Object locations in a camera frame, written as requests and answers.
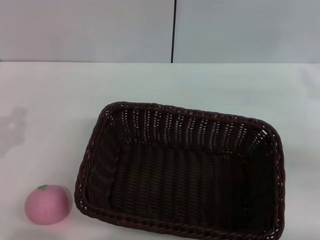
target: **wicker basket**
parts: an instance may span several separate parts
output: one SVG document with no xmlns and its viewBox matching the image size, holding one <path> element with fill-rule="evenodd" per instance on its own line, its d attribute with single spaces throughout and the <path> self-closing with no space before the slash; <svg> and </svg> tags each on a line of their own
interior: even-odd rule
<svg viewBox="0 0 320 240">
<path fill-rule="evenodd" d="M 280 238 L 285 170 L 261 120 L 149 103 L 106 106 L 75 184 L 85 215 L 208 240 Z"/>
</svg>

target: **white table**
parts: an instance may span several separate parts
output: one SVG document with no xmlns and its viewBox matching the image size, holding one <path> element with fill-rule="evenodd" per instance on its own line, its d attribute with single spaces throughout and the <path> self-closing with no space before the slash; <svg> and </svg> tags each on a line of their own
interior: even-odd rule
<svg viewBox="0 0 320 240">
<path fill-rule="evenodd" d="M 64 185 L 73 193 L 96 119 L 117 101 L 270 123 L 285 156 L 281 239 L 320 239 L 320 65 L 1 62 L 1 240 L 177 239 L 113 226 L 75 206 L 51 226 L 34 225 L 24 215 L 24 200 L 39 185 Z"/>
</svg>

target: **black vertical line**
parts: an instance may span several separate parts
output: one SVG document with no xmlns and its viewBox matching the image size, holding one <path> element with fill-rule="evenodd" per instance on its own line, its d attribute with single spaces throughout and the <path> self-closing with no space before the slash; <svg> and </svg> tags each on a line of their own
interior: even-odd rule
<svg viewBox="0 0 320 240">
<path fill-rule="evenodd" d="M 171 45 L 171 63 L 174 62 L 175 30 L 176 30 L 176 12 L 177 12 L 177 0 L 174 0 L 173 27 L 172 27 L 172 45 Z"/>
</svg>

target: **basket bottom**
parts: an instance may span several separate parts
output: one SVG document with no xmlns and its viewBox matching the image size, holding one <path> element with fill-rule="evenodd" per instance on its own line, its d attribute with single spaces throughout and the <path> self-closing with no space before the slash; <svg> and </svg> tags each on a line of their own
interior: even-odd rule
<svg viewBox="0 0 320 240">
<path fill-rule="evenodd" d="M 235 155 L 125 144 L 110 206 L 130 215 L 236 231 L 247 224 L 243 169 Z"/>
</svg>

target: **pink peach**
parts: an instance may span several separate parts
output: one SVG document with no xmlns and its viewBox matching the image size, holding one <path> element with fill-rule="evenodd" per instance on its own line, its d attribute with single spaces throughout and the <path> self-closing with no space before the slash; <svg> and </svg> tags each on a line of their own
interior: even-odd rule
<svg viewBox="0 0 320 240">
<path fill-rule="evenodd" d="M 70 204 L 66 190 L 58 185 L 42 185 L 27 197 L 24 205 L 26 216 L 35 224 L 50 225 L 63 220 Z"/>
</svg>

